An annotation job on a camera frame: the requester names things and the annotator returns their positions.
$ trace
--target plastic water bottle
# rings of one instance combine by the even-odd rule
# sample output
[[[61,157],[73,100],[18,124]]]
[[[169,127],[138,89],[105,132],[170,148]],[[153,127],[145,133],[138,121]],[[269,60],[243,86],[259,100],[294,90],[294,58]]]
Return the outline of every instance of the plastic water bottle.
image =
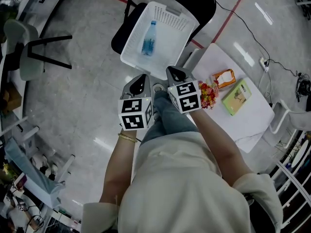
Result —
[[[141,53],[143,55],[152,56],[155,50],[155,43],[156,43],[156,21],[151,21],[151,25],[144,38],[144,43],[142,44]]]

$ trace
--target bracelet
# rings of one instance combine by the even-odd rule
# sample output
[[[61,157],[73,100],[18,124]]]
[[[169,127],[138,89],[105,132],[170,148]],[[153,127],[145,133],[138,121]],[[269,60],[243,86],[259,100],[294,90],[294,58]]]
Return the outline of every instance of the bracelet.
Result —
[[[121,138],[123,138],[123,139],[125,139],[125,140],[131,141],[131,142],[134,142],[134,143],[136,143],[136,142],[137,142],[137,140],[136,140],[136,139],[130,138],[130,137],[125,136],[125,135],[123,135],[123,134],[121,134],[121,133],[119,133],[119,134],[118,134],[118,136],[119,136],[119,137],[121,137]]]

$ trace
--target cardboard box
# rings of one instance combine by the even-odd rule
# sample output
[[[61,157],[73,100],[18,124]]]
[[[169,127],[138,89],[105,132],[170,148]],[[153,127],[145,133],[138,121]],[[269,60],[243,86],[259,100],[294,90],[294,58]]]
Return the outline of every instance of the cardboard box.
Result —
[[[4,114],[7,114],[21,106],[22,97],[12,82],[6,84],[3,99],[8,103],[6,108],[3,110]]]

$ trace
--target white table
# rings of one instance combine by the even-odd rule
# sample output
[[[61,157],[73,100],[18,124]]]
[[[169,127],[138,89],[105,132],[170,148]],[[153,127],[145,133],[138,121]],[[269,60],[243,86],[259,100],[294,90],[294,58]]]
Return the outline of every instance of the white table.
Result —
[[[214,108],[205,111],[227,132],[240,149],[249,153],[268,128],[274,118],[274,112],[243,70],[216,44],[212,43],[208,47],[192,74],[197,80],[206,82],[207,79],[210,83],[212,74],[225,69],[232,69],[237,81],[245,79],[252,96],[234,116],[231,116],[221,101],[234,86],[231,85],[230,88],[219,93]]]

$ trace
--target flowers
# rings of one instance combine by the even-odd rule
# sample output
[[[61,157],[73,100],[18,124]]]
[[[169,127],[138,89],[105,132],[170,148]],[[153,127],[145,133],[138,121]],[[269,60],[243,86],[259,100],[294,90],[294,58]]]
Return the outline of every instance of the flowers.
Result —
[[[219,96],[219,90],[217,86],[217,80],[214,81],[212,85],[208,85],[203,81],[199,81],[199,88],[202,92],[201,94],[201,104],[202,108],[212,109],[216,103],[216,98]]]

